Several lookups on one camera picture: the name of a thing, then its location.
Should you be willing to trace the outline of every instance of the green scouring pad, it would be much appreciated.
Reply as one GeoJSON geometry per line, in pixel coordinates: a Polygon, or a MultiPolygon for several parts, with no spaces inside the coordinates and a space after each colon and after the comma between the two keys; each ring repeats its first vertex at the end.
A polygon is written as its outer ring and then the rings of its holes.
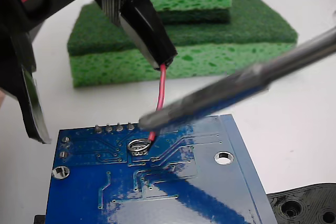
{"type": "MultiPolygon", "coordinates": [[[[261,0],[233,0],[229,24],[167,25],[178,56],[168,78],[231,74],[292,48],[297,33],[261,0]]],[[[68,41],[74,86],[154,80],[160,73],[94,5],[83,7],[68,41]]]]}

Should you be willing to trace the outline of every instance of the metal ring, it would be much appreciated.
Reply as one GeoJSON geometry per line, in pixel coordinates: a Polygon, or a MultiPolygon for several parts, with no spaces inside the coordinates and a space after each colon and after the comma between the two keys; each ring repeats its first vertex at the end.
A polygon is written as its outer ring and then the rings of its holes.
{"type": "Polygon", "coordinates": [[[135,140],[132,140],[128,145],[127,145],[127,149],[130,151],[130,152],[141,152],[141,151],[144,151],[146,149],[149,148],[149,146],[151,145],[151,142],[148,140],[148,139],[135,139],[135,140]],[[140,144],[140,143],[143,143],[145,146],[140,148],[140,149],[137,149],[137,150],[134,150],[132,148],[132,146],[134,144],[140,144]]]}

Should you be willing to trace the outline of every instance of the black plastic part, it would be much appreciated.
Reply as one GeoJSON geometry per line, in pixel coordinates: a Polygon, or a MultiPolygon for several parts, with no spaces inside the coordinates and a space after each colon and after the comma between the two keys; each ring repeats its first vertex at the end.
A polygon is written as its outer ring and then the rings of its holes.
{"type": "Polygon", "coordinates": [[[36,64],[28,32],[72,1],[0,0],[0,89],[18,100],[28,136],[42,143],[50,138],[32,77],[36,64]]]}
{"type": "Polygon", "coordinates": [[[335,224],[336,184],[317,184],[267,195],[278,224],[335,224]]]}
{"type": "Polygon", "coordinates": [[[36,215],[34,218],[34,224],[45,224],[46,216],[45,215],[36,215]]]}
{"type": "Polygon", "coordinates": [[[2,37],[0,48],[0,89],[18,100],[28,136],[42,143],[50,143],[31,76],[36,65],[30,37],[27,33],[2,37]]]}

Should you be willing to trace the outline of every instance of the screw hole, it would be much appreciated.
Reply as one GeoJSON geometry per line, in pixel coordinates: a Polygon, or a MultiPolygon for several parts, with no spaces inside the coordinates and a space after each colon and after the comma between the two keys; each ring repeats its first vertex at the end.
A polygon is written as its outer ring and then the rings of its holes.
{"type": "Polygon", "coordinates": [[[281,206],[281,211],[289,218],[293,218],[301,213],[301,206],[296,201],[288,201],[281,206]]]}
{"type": "Polygon", "coordinates": [[[334,223],[335,222],[335,219],[336,219],[336,216],[333,212],[326,212],[324,215],[323,215],[323,221],[325,223],[334,223]]]}
{"type": "Polygon", "coordinates": [[[233,162],[233,155],[230,152],[218,152],[215,155],[215,161],[220,165],[229,165],[233,162]]]}

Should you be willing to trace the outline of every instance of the mounting hole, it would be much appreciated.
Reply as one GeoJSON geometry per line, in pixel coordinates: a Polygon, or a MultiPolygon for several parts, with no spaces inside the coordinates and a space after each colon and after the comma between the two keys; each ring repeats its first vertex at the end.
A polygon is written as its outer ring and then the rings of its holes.
{"type": "Polygon", "coordinates": [[[296,201],[290,200],[281,206],[281,211],[289,218],[294,218],[301,213],[301,206],[296,201]]]}
{"type": "Polygon", "coordinates": [[[229,165],[233,162],[233,155],[230,152],[218,152],[215,155],[215,161],[220,165],[229,165]]]}
{"type": "Polygon", "coordinates": [[[65,179],[70,175],[70,169],[66,166],[57,166],[51,172],[51,175],[55,179],[65,179]]]}
{"type": "Polygon", "coordinates": [[[325,222],[325,223],[328,223],[328,224],[330,224],[330,223],[334,223],[335,222],[335,220],[336,220],[336,216],[335,216],[335,214],[333,213],[333,212],[326,212],[324,215],[323,215],[323,221],[325,222]]]}

